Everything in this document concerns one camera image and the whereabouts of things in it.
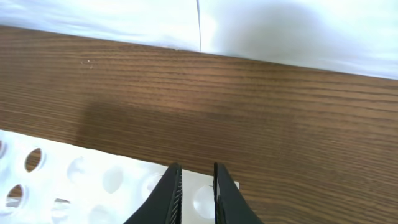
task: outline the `wooden table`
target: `wooden table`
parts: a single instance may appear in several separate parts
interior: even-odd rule
[[[0,28],[0,129],[212,174],[264,222],[398,223],[398,81]]]

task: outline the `brown wooden surface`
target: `brown wooden surface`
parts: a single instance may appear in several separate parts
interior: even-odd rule
[[[398,223],[398,82],[0,28],[0,129],[212,174],[264,222]]]

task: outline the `wood grain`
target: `wood grain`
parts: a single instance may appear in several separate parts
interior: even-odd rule
[[[0,129],[212,174],[264,222],[398,223],[398,82],[0,28]]]

